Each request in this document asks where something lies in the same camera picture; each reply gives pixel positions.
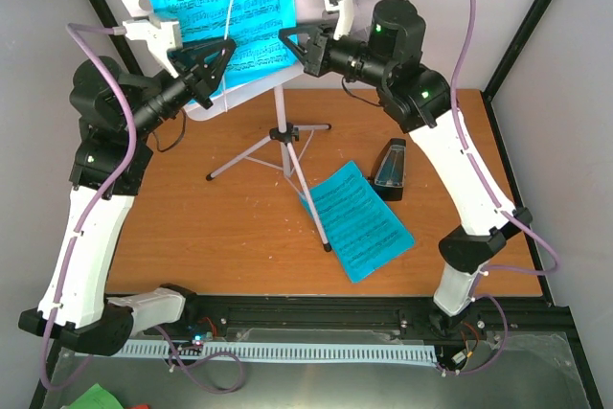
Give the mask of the black metronome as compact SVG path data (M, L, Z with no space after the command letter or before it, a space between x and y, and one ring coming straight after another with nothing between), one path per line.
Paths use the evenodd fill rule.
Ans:
M368 178L377 195L386 202L403 198L405 187L406 140L392 138L375 160Z

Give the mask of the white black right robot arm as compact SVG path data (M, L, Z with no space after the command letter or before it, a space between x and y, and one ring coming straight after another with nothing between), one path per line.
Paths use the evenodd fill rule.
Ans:
M460 224L439 243L443 274L433 302L449 318L473 299L489 262L533 216L495 183L471 140L456 91L421 62L426 23L407 0L380 0L367 40L331 22L282 28L279 40L313 77L329 73L371 85L383 111L420 148L440 177Z

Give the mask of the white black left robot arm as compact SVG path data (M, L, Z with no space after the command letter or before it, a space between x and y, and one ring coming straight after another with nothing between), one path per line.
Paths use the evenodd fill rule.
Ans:
M105 287L125 219L153 151L148 136L191 101L204 108L236 50L231 38L192 42L170 53L177 74L148 78L125 72L111 57L93 57L73 76L70 103L80 114L81 142L70 174L70 212L56 270L37 307L18 327L47 335L73 352L112 356L127 340L167 324L193 332L193 291L162 284L145 293L108 297Z

